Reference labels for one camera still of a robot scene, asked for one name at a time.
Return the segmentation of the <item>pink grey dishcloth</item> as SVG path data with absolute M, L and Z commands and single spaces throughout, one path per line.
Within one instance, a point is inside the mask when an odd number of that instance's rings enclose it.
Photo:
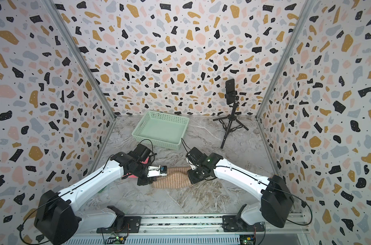
M 148 173 L 148 166 L 151 165 L 151 157 L 147 157 L 144 161 L 132 160 L 124 167 L 124 175 L 122 179 L 130 178 L 145 178 Z

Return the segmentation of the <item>brown striped dishcloth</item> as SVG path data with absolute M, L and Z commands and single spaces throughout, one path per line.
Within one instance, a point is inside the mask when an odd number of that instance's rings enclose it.
M 152 187 L 157 189 L 181 189 L 190 187 L 192 184 L 187 174 L 187 171 L 190 169 L 190 167 L 169 167 L 167 175 L 157 178 L 152 183 Z

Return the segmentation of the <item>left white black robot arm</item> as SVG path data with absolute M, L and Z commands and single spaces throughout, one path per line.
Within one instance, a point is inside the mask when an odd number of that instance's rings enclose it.
M 143 184 L 153 182 L 148 177 L 148 166 L 155 157 L 153 150 L 138 144 L 129 153 L 118 152 L 109 156 L 106 163 L 81 181 L 58 192 L 44 193 L 37 208 L 34 226 L 53 245 L 61 245 L 76 233 L 109 229 L 121 231 L 126 228 L 125 214 L 114 206 L 88 213 L 81 207 L 108 184 L 134 175 Z

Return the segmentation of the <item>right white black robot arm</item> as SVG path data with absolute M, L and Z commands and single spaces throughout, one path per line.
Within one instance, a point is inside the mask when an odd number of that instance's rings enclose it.
M 280 176 L 269 178 L 252 173 L 219 154 L 206 155 L 197 148 L 186 154 L 186 160 L 191 166 L 187 174 L 192 184 L 221 179 L 242 188 L 258 200 L 252 205 L 242 206 L 238 219 L 248 225 L 268 222 L 278 228 L 285 226 L 294 198 Z

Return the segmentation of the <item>mint green plastic basket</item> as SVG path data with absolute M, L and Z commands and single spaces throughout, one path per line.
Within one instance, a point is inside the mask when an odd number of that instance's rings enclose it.
M 154 146 L 179 150 L 189 118 L 157 111 L 148 111 L 132 132 L 136 141 L 150 140 Z

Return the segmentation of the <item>black tripod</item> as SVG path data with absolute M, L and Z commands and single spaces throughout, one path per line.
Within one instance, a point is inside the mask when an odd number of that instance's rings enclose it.
M 225 130 L 225 134 L 221 143 L 220 148 L 223 149 L 224 145 L 226 143 L 227 137 L 230 133 L 236 131 L 237 129 L 244 128 L 246 131 L 249 131 L 249 129 L 237 118 L 237 115 L 235 114 L 237 108 L 239 106 L 239 102 L 236 101 L 233 103 L 231 114 L 225 117 L 218 117 L 213 119 L 213 121 L 218 121 L 223 129 Z

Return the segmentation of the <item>black smartphone on tripod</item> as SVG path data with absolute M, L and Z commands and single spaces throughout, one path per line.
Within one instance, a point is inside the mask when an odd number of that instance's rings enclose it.
M 235 102 L 237 91 L 235 90 L 235 80 L 229 79 L 225 82 L 225 99 L 226 104 L 231 105 Z

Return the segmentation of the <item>aluminium front rail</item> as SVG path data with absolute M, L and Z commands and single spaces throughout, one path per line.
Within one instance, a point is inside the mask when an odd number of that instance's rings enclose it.
M 97 233 L 95 230 L 76 233 L 67 245 L 311 245 L 313 244 L 304 217 L 284 228 L 263 222 L 263 232 L 224 232 L 222 216 L 235 214 L 136 214 L 141 216 L 138 233 Z

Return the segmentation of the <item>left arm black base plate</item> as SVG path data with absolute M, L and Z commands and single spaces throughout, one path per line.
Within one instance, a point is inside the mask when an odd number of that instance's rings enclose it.
M 126 216 L 124 212 L 120 211 L 114 206 L 107 206 L 109 210 L 113 211 L 116 218 L 111 226 L 97 228 L 97 233 L 110 234 L 114 233 L 138 233 L 141 224 L 141 216 Z

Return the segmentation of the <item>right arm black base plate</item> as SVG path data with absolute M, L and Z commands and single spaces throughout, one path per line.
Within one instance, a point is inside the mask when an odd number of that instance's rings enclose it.
M 224 232 L 263 232 L 265 231 L 264 223 L 254 225 L 247 224 L 241 218 L 241 212 L 247 205 L 244 204 L 236 215 L 222 216 L 222 228 Z

